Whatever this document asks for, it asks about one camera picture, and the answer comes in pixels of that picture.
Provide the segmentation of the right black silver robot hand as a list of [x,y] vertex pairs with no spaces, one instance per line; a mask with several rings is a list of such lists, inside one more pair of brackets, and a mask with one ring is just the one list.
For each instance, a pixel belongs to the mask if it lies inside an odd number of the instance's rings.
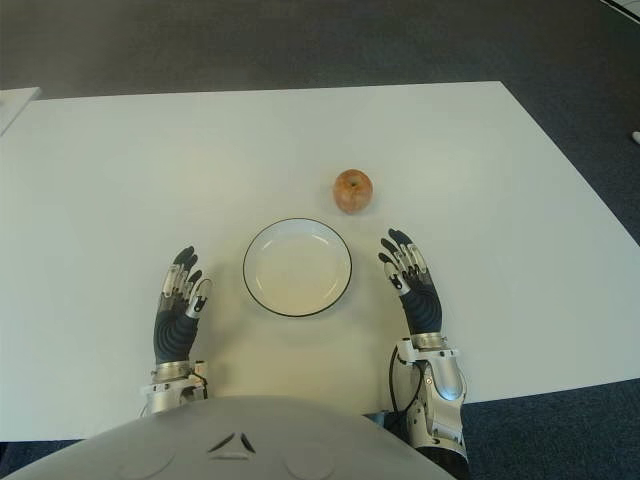
[[385,275],[400,299],[411,335],[440,333],[442,306],[427,262],[403,231],[389,229],[378,254]]

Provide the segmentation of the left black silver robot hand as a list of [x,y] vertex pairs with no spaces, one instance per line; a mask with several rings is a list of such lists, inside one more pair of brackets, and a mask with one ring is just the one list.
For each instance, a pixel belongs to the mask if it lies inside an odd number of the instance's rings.
[[195,248],[188,246],[168,267],[154,323],[156,365],[189,360],[213,285],[201,270],[192,271],[197,261]]

